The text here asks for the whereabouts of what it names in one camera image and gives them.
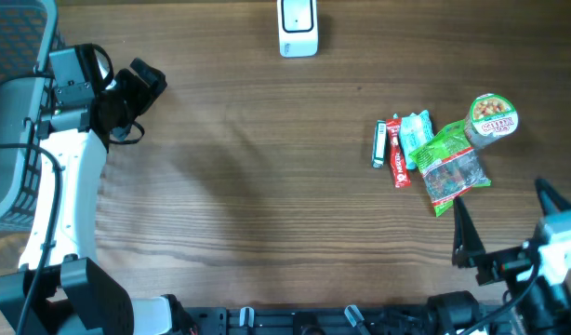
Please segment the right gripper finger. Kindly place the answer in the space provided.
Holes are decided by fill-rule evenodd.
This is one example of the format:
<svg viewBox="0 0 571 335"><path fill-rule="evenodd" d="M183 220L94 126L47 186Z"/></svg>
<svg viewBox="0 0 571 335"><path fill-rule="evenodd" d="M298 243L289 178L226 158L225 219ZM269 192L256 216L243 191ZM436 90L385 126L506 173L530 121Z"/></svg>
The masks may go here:
<svg viewBox="0 0 571 335"><path fill-rule="evenodd" d="M476 267L486 251L461 197L454 199L454 223L452 264L458 268Z"/></svg>
<svg viewBox="0 0 571 335"><path fill-rule="evenodd" d="M544 216L571 210L571 202L559 194L546 179L536 179L535 187Z"/></svg>

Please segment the green snack bag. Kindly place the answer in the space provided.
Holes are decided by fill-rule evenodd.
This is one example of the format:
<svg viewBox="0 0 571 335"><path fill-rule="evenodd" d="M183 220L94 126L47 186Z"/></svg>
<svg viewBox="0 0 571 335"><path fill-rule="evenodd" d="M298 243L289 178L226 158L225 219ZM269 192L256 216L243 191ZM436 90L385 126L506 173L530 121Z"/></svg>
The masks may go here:
<svg viewBox="0 0 571 335"><path fill-rule="evenodd" d="M464 127L464 120L448 124L410 153L424 180L436 217L470 189L491 185Z"/></svg>

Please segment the red snack packet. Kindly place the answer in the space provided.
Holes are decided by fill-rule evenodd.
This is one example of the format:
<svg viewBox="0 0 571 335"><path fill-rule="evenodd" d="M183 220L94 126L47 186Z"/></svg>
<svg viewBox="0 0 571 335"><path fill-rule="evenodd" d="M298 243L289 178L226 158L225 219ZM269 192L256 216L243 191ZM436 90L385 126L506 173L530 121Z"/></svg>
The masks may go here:
<svg viewBox="0 0 571 335"><path fill-rule="evenodd" d="M390 140L390 166L396 188L405 188L411 185L411 180L405 165L405 157L399 138L402 119L396 114L391 119L386 120L386 128Z"/></svg>

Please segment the instant noodle cup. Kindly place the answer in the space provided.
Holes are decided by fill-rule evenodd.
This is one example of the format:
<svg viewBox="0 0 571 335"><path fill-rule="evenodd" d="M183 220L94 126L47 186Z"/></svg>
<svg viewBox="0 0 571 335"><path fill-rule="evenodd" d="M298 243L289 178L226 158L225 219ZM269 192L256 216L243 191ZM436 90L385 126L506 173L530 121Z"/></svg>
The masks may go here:
<svg viewBox="0 0 571 335"><path fill-rule="evenodd" d="M519 115L510 101L493 93L476 98L465 118L464 133L475 149L512 134Z"/></svg>

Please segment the dark green small box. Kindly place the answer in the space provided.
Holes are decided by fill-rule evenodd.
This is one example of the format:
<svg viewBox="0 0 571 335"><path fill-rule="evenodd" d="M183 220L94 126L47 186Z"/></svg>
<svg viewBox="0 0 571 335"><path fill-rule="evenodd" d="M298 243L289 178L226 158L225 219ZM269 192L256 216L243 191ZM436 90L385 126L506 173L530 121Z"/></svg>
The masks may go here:
<svg viewBox="0 0 571 335"><path fill-rule="evenodd" d="M385 163L387 127L384 120L379 120L375 126L371 164L373 168L382 168Z"/></svg>

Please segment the pale green wipes packet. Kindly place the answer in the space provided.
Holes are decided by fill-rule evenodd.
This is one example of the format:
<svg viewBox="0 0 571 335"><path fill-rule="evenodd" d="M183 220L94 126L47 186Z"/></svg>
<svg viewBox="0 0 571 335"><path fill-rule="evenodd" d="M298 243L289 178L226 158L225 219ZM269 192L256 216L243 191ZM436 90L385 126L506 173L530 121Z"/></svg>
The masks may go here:
<svg viewBox="0 0 571 335"><path fill-rule="evenodd" d="M398 135L405 157L405 166L408 170L414 170L417 164L410 154L434 137L429 111L423 110L419 114L412 113L403 117Z"/></svg>

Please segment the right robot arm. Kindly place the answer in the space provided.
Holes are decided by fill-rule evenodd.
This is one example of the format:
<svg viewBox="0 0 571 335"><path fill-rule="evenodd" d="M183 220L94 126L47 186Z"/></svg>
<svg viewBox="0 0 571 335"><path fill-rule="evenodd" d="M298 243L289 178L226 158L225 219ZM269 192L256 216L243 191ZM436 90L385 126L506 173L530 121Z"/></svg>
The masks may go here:
<svg viewBox="0 0 571 335"><path fill-rule="evenodd" d="M485 250L462 199L454 201L452 264L477 270L480 286L503 282L501 306L488 313L468 291L428 299L427 329L438 334L491 334L514 311L527 334L571 334L571 202L545 179L535 180L543 216L521 245Z"/></svg>

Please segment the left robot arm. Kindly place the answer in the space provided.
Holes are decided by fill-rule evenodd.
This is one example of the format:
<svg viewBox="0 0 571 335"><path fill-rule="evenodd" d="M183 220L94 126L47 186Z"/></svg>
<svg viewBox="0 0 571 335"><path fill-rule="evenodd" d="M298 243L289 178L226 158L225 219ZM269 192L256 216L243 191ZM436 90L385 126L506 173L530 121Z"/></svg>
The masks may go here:
<svg viewBox="0 0 571 335"><path fill-rule="evenodd" d="M18 271L0 276L0 311L18 334L195 334L178 299L133 299L98 264L95 216L109 150L161 96L165 74L134 59L115 70L83 44L48 56L49 106L34 121L28 156L40 160L31 237Z"/></svg>

